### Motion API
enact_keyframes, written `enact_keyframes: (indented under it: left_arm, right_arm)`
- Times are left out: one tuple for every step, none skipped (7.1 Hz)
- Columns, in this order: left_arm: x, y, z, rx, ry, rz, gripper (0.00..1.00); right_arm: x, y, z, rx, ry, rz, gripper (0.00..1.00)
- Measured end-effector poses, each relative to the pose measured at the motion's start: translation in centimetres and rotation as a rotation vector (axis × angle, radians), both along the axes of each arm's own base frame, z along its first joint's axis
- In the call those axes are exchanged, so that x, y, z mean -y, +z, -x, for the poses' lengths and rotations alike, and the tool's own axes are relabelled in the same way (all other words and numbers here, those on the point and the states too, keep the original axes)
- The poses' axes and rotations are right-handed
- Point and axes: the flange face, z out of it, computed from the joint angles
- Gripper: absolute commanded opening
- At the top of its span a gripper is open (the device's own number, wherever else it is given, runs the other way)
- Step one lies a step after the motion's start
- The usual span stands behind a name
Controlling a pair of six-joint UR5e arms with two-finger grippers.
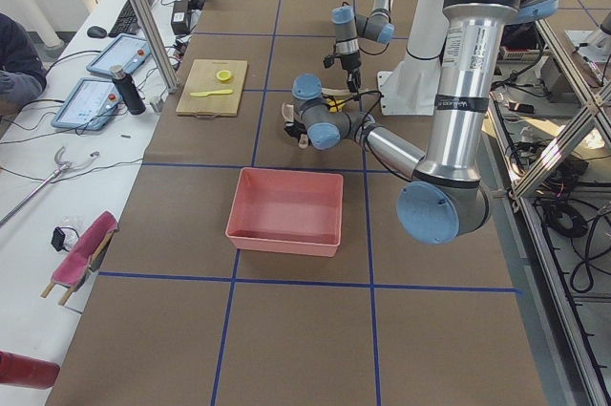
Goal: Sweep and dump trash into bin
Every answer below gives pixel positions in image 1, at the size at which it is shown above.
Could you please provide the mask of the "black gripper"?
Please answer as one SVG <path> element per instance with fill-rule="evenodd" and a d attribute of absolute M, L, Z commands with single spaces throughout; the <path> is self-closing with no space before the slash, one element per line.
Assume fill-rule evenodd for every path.
<path fill-rule="evenodd" d="M 294 139 L 301 139 L 302 136 L 307 138 L 306 127 L 298 121 L 287 122 L 284 125 L 284 131 Z"/>
<path fill-rule="evenodd" d="M 332 54 L 328 54 L 324 57 L 324 67 L 326 69 L 330 68 L 335 63 L 336 59 L 340 61 L 342 69 L 347 72 L 348 90 L 351 93 L 359 93 L 361 88 L 361 52 L 340 53 L 338 50 L 335 50 Z"/>

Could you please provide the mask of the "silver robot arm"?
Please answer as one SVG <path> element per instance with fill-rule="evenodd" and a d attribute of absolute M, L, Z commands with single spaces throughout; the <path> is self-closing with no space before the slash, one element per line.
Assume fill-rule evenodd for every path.
<path fill-rule="evenodd" d="M 358 14 L 353 6 L 343 5 L 331 13 L 335 31 L 333 53 L 324 58 L 324 66 L 331 67 L 336 60 L 347 75 L 348 90 L 357 94 L 361 89 L 361 53 L 358 40 L 387 45 L 393 38 L 394 25 L 391 20 L 393 0 L 373 0 L 367 15 Z"/>
<path fill-rule="evenodd" d="M 504 28 L 552 15 L 559 0 L 443 0 L 449 21 L 436 88 L 432 131 L 419 149 L 367 113 L 333 113 L 320 79 L 299 75 L 294 112 L 311 144 L 326 150 L 352 139 L 407 185 L 396 210 L 404 229 L 426 244 L 445 244 L 488 220 L 489 192 L 475 167 L 481 126 Z"/>

